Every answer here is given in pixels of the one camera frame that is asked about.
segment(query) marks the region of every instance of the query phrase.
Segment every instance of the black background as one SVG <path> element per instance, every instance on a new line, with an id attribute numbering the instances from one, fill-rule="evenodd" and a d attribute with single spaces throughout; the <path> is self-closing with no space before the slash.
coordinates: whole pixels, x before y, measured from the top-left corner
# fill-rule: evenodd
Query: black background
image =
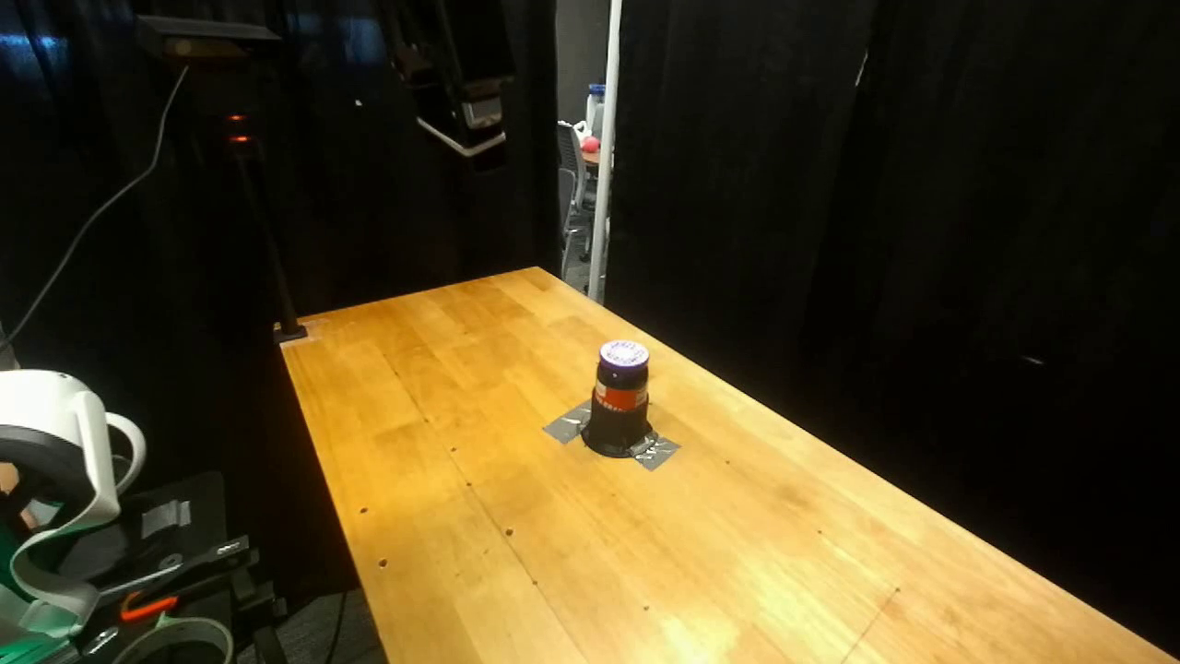
<path id="1" fill-rule="evenodd" d="M 1164 0 L 629 6 L 609 292 L 1180 651 L 1178 55 Z"/>

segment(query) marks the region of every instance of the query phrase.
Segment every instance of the wire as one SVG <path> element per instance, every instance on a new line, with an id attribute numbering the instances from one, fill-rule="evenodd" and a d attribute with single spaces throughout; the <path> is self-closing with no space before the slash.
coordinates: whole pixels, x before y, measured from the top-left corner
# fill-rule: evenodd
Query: wire
<path id="1" fill-rule="evenodd" d="M 166 136 L 166 131 L 169 131 L 169 116 L 173 116 L 173 105 L 179 105 L 179 98 L 181 98 L 186 78 L 187 78 L 187 67 L 179 73 L 179 81 L 173 81 L 173 89 L 169 89 L 169 100 L 166 100 L 161 110 L 159 110 L 152 164 L 148 164 L 138 178 L 128 178 L 114 196 L 107 196 L 107 201 L 83 223 L 83 228 L 74 234 L 67 255 L 62 255 L 58 267 L 50 274 L 50 281 L 46 281 L 40 292 L 35 296 L 29 309 L 25 309 L 25 314 L 19 318 L 19 324 L 13 330 L 7 342 L 16 342 L 16 340 L 25 333 L 25 324 L 29 324 L 35 314 L 40 309 L 46 296 L 51 292 L 51 285 L 67 274 L 67 267 L 69 267 L 79 245 L 86 242 L 86 234 L 90 234 L 121 196 L 128 196 L 133 187 L 139 187 L 139 185 L 159 172 L 161 136 Z"/>
<path id="2" fill-rule="evenodd" d="M 332 628 L 332 644 L 330 644 L 324 664 L 337 661 L 341 633 L 345 633 L 345 608 L 346 608 L 346 591 L 341 596 L 337 628 Z"/>

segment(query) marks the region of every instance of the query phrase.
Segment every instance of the floor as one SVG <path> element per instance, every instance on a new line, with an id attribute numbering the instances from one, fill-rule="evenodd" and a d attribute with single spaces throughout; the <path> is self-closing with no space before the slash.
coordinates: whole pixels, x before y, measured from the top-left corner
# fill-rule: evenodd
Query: floor
<path id="1" fill-rule="evenodd" d="M 384 664 L 381 638 L 362 591 L 324 596 L 281 623 L 287 664 Z"/>

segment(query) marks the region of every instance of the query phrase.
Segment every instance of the wooden tabletop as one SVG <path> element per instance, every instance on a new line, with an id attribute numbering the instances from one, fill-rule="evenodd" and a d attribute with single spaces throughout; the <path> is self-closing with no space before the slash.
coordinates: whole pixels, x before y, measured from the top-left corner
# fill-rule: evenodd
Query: wooden tabletop
<path id="1" fill-rule="evenodd" d="M 286 361 L 391 661 L 1171 661 L 544 269 L 305 318 Z M 555 443 L 653 350 L 657 474 Z"/>

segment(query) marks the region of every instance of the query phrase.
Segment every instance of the black stand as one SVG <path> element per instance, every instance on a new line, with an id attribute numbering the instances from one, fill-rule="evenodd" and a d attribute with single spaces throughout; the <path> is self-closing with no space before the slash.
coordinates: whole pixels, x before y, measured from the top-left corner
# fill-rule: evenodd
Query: black stand
<path id="1" fill-rule="evenodd" d="M 632 458 L 632 451 L 653 433 L 648 406 L 637 406 L 632 415 L 605 409 L 590 397 L 590 421 L 582 427 L 582 438 L 590 451 L 605 458 Z"/>
<path id="2" fill-rule="evenodd" d="M 287 285 L 287 274 L 286 274 L 286 260 L 281 260 L 281 248 L 272 242 L 272 215 L 270 206 L 262 203 L 262 185 L 250 172 L 250 164 L 245 157 L 238 157 L 238 174 L 245 183 L 245 196 L 249 196 L 249 206 L 250 206 L 250 218 L 260 226 L 260 237 L 266 245 L 266 267 L 270 267 L 270 281 L 272 281 L 272 292 L 281 301 L 281 323 L 278 323 L 278 340 L 287 342 L 287 340 L 304 340 L 305 330 L 295 323 L 295 302 L 292 302 L 292 285 Z"/>

